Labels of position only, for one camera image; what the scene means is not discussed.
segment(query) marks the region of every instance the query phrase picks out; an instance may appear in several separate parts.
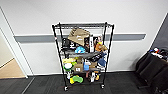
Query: cardboard box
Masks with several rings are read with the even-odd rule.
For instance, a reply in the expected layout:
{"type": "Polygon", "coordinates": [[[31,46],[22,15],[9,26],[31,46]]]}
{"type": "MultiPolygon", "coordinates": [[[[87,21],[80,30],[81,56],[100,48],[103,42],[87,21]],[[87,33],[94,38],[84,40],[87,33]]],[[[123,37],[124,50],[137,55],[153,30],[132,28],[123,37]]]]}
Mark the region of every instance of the cardboard box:
{"type": "Polygon", "coordinates": [[[83,63],[83,57],[79,56],[78,59],[76,60],[77,61],[77,64],[82,64],[83,63]]]}
{"type": "Polygon", "coordinates": [[[77,29],[72,29],[72,31],[68,36],[68,39],[84,46],[84,38],[89,37],[89,35],[90,35],[89,31],[77,28],[77,29]]]}
{"type": "Polygon", "coordinates": [[[97,66],[97,62],[91,62],[91,65],[89,65],[89,68],[95,68],[97,66]]]}
{"type": "Polygon", "coordinates": [[[83,64],[76,64],[74,65],[75,72],[83,72],[83,64]]]}

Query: wall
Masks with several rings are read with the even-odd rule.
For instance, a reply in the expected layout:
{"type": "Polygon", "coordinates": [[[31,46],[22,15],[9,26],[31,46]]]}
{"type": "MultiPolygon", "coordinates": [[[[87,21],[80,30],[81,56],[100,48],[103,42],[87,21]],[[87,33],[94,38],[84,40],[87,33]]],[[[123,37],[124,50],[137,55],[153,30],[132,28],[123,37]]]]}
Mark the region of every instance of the wall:
{"type": "Polygon", "coordinates": [[[5,43],[5,38],[0,28],[0,67],[10,61],[12,58],[13,55],[5,43]]]}
{"type": "MultiPolygon", "coordinates": [[[[52,35],[52,24],[105,22],[115,34],[146,34],[113,41],[108,71],[134,70],[168,12],[167,0],[0,0],[15,36],[52,35]]],[[[20,44],[34,74],[60,73],[55,43],[20,44]]]]}

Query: plush toy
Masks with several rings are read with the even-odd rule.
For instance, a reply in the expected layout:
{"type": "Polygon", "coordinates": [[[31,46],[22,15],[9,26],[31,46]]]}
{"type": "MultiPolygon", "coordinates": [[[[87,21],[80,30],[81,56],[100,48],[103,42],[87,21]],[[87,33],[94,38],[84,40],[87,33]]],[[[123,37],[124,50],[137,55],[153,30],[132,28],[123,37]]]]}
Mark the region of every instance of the plush toy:
{"type": "Polygon", "coordinates": [[[76,48],[75,53],[85,53],[85,49],[82,46],[76,48]]]}

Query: metal shelf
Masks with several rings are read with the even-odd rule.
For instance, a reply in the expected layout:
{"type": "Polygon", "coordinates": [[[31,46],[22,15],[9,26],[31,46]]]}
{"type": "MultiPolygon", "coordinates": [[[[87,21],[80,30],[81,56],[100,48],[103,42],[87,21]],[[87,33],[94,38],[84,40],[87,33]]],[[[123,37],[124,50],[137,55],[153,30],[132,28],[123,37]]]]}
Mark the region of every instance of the metal shelf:
{"type": "Polygon", "coordinates": [[[57,25],[54,25],[55,29],[72,29],[72,28],[104,28],[105,25],[107,27],[113,27],[114,25],[111,25],[111,24],[106,24],[106,23],[88,23],[88,24],[84,24],[84,23],[81,23],[81,24],[57,24],[57,25]]]}

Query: shelf post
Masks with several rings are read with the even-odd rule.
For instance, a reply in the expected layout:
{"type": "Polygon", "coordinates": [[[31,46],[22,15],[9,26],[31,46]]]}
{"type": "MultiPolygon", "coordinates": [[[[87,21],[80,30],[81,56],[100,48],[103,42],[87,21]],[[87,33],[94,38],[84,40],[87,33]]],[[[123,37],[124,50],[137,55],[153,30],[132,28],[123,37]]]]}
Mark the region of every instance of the shelf post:
{"type": "Polygon", "coordinates": [[[60,60],[60,63],[61,63],[61,68],[62,68],[63,78],[64,78],[64,82],[65,82],[65,87],[67,87],[66,79],[65,79],[65,73],[64,73],[64,69],[63,69],[63,65],[62,65],[61,54],[59,52],[59,45],[58,45],[58,40],[57,40],[57,35],[56,35],[56,32],[55,32],[55,26],[54,25],[52,25],[52,29],[53,29],[53,32],[54,32],[55,42],[56,42],[56,45],[57,45],[57,51],[58,51],[59,60],[60,60]]]}
{"type": "Polygon", "coordinates": [[[105,25],[104,25],[103,45],[104,45],[104,40],[105,40],[106,27],[107,27],[107,22],[105,22],[105,25]]]}
{"type": "Polygon", "coordinates": [[[109,53],[110,53],[111,41],[112,41],[112,37],[113,37],[113,30],[114,30],[114,25],[112,25],[112,31],[111,31],[111,35],[110,35],[110,43],[109,43],[109,49],[108,49],[108,53],[107,53],[107,62],[106,62],[105,73],[104,73],[104,78],[103,78],[103,85],[104,85],[104,81],[106,78],[107,64],[108,64],[108,60],[109,60],[109,53]]]}

